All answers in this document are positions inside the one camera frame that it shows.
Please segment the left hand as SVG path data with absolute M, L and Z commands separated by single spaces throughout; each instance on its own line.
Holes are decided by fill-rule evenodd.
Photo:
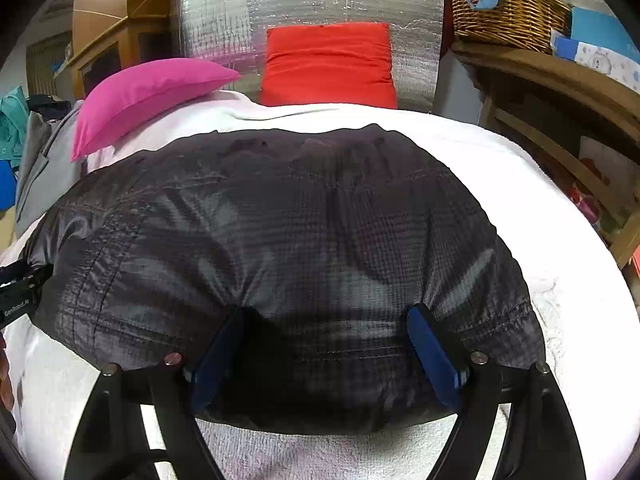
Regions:
M 10 363 L 6 356 L 6 341 L 0 335 L 0 396 L 2 405 L 12 411 L 14 407 L 14 394 L 10 378 Z

